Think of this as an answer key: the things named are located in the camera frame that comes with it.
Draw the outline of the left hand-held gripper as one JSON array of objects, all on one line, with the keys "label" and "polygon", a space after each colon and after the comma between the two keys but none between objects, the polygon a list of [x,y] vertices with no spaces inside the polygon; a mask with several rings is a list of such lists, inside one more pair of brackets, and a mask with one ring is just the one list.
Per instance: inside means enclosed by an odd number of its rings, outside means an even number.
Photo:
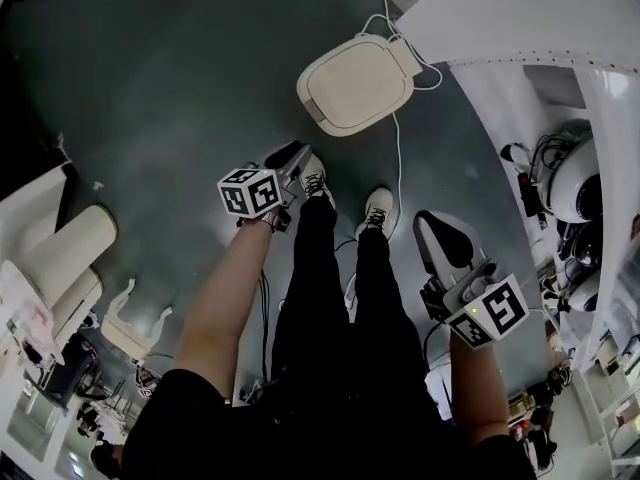
[{"label": "left hand-held gripper", "polygon": [[311,153],[308,144],[295,140],[231,170],[217,182],[226,213],[257,218],[277,207],[287,209],[296,198],[290,187],[299,179]]}]

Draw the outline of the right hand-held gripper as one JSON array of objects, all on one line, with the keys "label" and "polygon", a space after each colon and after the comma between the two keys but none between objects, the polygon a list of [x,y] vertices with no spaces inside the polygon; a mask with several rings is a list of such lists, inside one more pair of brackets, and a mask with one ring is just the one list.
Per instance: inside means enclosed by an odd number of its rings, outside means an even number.
[{"label": "right hand-held gripper", "polygon": [[529,308],[516,277],[484,251],[472,226],[421,210],[413,232],[427,274],[420,295],[431,319],[472,349],[505,338],[526,320]]}]

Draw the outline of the cream lidded trash bin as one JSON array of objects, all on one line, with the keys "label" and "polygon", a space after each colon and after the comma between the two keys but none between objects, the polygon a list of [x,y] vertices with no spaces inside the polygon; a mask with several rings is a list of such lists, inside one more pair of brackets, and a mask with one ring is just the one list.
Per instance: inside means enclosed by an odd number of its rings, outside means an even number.
[{"label": "cream lidded trash bin", "polygon": [[297,95],[328,135],[354,135],[403,106],[422,67],[406,42],[365,34],[311,63],[297,80]]}]

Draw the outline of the person's left forearm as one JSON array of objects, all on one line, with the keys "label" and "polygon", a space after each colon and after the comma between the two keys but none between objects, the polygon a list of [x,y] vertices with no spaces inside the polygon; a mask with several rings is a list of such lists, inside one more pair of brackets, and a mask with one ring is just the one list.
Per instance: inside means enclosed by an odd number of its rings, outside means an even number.
[{"label": "person's left forearm", "polygon": [[272,235],[263,220],[242,224],[189,308],[174,354],[176,368],[200,375],[227,400]]}]

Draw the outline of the person's right forearm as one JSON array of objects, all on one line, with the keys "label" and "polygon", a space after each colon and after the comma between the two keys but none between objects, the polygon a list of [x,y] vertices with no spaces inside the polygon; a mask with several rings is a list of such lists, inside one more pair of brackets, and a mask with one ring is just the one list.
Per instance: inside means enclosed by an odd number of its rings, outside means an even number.
[{"label": "person's right forearm", "polygon": [[509,434],[508,399],[493,349],[450,337],[452,416],[472,445]]}]

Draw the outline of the person's white left shoe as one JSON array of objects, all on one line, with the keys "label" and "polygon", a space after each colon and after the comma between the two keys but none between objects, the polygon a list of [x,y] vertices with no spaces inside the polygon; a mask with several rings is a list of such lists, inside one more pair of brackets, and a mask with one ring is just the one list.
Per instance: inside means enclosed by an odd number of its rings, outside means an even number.
[{"label": "person's white left shoe", "polygon": [[300,184],[305,198],[325,196],[331,206],[336,208],[334,197],[327,184],[324,164],[315,154],[311,154],[300,175]]}]

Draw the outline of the person's white shoe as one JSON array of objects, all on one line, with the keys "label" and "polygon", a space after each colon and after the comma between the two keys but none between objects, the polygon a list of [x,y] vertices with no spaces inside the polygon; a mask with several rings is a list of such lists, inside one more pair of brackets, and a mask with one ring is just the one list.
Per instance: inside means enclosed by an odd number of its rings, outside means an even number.
[{"label": "person's white shoe", "polygon": [[311,154],[300,175],[300,184],[305,198],[325,196],[331,206],[336,208],[334,197],[327,184],[324,164],[315,154]]},{"label": "person's white shoe", "polygon": [[355,238],[368,229],[377,229],[386,239],[392,235],[392,225],[390,224],[393,210],[393,194],[386,187],[378,187],[368,197],[365,204],[365,217],[363,222],[357,227]]}]

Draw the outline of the white spherical device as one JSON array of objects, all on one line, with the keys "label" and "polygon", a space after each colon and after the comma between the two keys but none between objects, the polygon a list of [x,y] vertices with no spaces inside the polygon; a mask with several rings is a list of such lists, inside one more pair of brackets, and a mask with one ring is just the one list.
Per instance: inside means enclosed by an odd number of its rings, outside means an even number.
[{"label": "white spherical device", "polygon": [[593,139],[578,144],[551,177],[548,207],[557,220],[580,224],[603,213],[599,163]]},{"label": "white spherical device", "polygon": [[594,270],[575,285],[568,298],[571,311],[591,313],[596,310],[600,274],[599,269]]}]

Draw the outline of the person's black trousers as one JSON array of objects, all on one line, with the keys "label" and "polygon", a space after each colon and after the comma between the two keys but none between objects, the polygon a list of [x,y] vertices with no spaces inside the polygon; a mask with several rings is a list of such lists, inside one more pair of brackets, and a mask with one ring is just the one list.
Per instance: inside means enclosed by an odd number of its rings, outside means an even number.
[{"label": "person's black trousers", "polygon": [[419,335],[406,314],[377,228],[358,239],[357,310],[349,318],[334,254],[337,213],[326,195],[302,206],[294,266],[272,348],[272,374],[311,398],[399,405],[426,396]]}]

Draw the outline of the person's white right shoe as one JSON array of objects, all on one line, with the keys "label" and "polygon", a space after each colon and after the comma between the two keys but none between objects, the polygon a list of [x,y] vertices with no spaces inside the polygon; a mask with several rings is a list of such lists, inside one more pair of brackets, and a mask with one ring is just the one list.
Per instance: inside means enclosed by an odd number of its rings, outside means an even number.
[{"label": "person's white right shoe", "polygon": [[393,194],[386,187],[378,187],[368,197],[365,204],[365,217],[363,222],[357,227],[355,238],[368,229],[377,229],[386,239],[392,235],[392,225],[390,224],[393,210]]}]

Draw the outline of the white ornate chair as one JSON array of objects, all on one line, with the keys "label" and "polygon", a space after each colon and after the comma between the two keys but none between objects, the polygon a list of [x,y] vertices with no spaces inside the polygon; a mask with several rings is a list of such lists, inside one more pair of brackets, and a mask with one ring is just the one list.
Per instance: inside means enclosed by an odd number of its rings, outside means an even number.
[{"label": "white ornate chair", "polygon": [[153,325],[142,330],[140,325],[120,317],[136,285],[136,279],[130,278],[127,287],[110,303],[100,326],[100,331],[112,345],[122,351],[132,362],[143,362],[160,340],[165,321],[173,313],[171,306],[166,307]]}]

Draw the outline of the person's black t-shirt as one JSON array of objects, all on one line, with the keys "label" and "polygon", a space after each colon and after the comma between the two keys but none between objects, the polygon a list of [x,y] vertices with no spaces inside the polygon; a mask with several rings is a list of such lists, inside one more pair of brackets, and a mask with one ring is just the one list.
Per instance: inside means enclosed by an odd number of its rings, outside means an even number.
[{"label": "person's black t-shirt", "polygon": [[420,385],[399,405],[233,407],[201,376],[164,375],[124,445],[120,480],[536,480],[505,435],[471,445]]}]

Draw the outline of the white cabinet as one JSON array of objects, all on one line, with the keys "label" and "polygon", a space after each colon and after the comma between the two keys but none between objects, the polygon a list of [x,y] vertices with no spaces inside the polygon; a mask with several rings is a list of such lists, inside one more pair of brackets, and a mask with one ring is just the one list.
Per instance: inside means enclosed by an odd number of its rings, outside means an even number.
[{"label": "white cabinet", "polygon": [[0,257],[28,252],[56,232],[74,176],[66,161],[0,202]]}]

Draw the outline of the white metal shelf unit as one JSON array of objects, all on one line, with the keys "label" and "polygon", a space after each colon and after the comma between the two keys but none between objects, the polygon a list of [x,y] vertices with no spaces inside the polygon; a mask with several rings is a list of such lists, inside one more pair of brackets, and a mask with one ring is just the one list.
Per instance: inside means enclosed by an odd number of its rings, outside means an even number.
[{"label": "white metal shelf unit", "polygon": [[[529,316],[492,345],[514,390],[550,366],[552,326],[572,383],[552,427],[559,444],[541,480],[629,480],[640,431],[621,421],[640,406],[640,0],[419,0],[401,34],[456,79],[501,163],[513,217],[478,197],[472,226],[519,283]],[[548,207],[555,170],[593,139],[602,215],[569,224]],[[596,310],[568,298],[599,269]]]}]

